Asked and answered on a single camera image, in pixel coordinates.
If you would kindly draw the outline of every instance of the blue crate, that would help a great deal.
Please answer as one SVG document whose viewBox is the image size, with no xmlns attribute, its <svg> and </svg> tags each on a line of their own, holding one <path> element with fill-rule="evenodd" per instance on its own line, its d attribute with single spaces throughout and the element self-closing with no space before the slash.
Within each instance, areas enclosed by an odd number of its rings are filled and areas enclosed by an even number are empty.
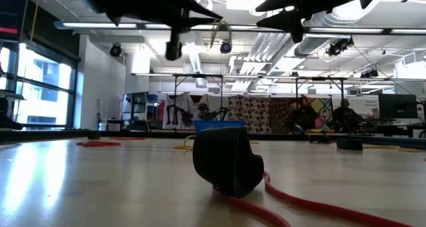
<svg viewBox="0 0 426 227">
<path fill-rule="evenodd" d="M 246 126 L 244 121 L 225 121 L 225 120 L 195 120 L 195 134 L 198 134 L 201 130 L 207 130 L 211 128 L 222 128 L 231 126 Z"/>
</svg>

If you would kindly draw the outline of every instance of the camera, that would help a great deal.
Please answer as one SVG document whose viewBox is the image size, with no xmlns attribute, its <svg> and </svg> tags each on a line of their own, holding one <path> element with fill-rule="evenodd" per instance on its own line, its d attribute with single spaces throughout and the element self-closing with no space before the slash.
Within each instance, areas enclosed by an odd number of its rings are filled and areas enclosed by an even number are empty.
<svg viewBox="0 0 426 227">
<path fill-rule="evenodd" d="M 111 50 L 109 51 L 111 56 L 113 57 L 119 57 L 122 53 L 121 50 L 121 44 L 120 43 L 114 43 L 111 47 Z"/>
<path fill-rule="evenodd" d="M 222 54 L 229 54 L 232 51 L 232 45 L 229 41 L 223 41 L 222 45 L 220 46 L 220 52 Z"/>
</svg>

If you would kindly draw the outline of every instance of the wall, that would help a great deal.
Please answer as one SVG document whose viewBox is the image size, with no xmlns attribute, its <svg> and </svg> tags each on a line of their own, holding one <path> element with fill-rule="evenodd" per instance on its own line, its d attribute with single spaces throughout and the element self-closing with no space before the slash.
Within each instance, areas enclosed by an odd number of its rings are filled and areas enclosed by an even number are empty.
<svg viewBox="0 0 426 227">
<path fill-rule="evenodd" d="M 80 38 L 77 71 L 75 128 L 97 129 L 97 99 L 101 102 L 101 118 L 119 117 L 124 93 L 126 67 L 90 42 Z"/>
<path fill-rule="evenodd" d="M 139 93 L 148 91 L 148 82 L 149 77 L 135 77 L 132 76 L 132 72 L 136 72 L 134 66 L 137 66 L 137 58 L 135 58 L 135 54 L 128 54 L 126 56 L 126 81 L 124 84 L 124 93 Z"/>
</svg>

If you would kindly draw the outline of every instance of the red hose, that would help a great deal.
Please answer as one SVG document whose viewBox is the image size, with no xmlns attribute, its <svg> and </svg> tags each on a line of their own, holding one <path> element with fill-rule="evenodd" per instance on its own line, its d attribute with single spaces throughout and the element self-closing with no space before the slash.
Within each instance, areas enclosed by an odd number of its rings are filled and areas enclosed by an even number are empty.
<svg viewBox="0 0 426 227">
<path fill-rule="evenodd" d="M 293 204 L 300 208 L 305 208 L 307 210 L 313 210 L 322 214 L 329 214 L 346 220 L 351 220 L 353 222 L 358 222 L 360 224 L 365 224 L 368 226 L 386 226 L 386 227 L 409 227 L 409 225 L 402 224 L 396 221 L 388 220 L 385 218 L 372 216 L 370 214 L 365 214 L 362 212 L 348 210 L 346 208 L 333 206 L 331 204 L 323 204 L 319 202 L 314 202 L 310 200 L 304 200 L 297 198 L 277 190 L 271 185 L 271 176 L 269 173 L 264 172 L 265 180 L 265 189 L 266 192 L 272 196 L 287 202 L 288 204 Z"/>
<path fill-rule="evenodd" d="M 287 220 L 284 220 L 281 216 L 278 214 L 267 210 L 261 206 L 257 206 L 255 204 L 251 204 L 245 200 L 240 200 L 235 197 L 226 196 L 224 194 L 220 194 L 217 190 L 213 189 L 213 196 L 216 198 L 219 198 L 225 202 L 227 202 L 229 205 L 239 208 L 245 212 L 248 212 L 250 214 L 253 214 L 271 224 L 273 224 L 276 227 L 291 227 L 290 224 L 287 222 Z"/>
</svg>

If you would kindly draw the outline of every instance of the person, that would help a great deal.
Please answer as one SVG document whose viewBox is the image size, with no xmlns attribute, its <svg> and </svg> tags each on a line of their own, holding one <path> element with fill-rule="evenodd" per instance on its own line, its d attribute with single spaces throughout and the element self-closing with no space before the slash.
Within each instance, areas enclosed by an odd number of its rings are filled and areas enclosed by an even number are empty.
<svg viewBox="0 0 426 227">
<path fill-rule="evenodd" d="M 342 99 L 340 107 L 333 111 L 334 129 L 337 132 L 355 132 L 364 119 L 349 108 L 349 100 Z"/>
<path fill-rule="evenodd" d="M 295 124 L 300 126 L 303 130 L 315 128 L 315 119 L 318 114 L 310 105 L 304 105 L 303 98 L 294 99 L 289 104 L 288 108 L 292 111 L 292 114 L 288 117 L 286 122 L 291 128 L 293 128 Z"/>
</svg>

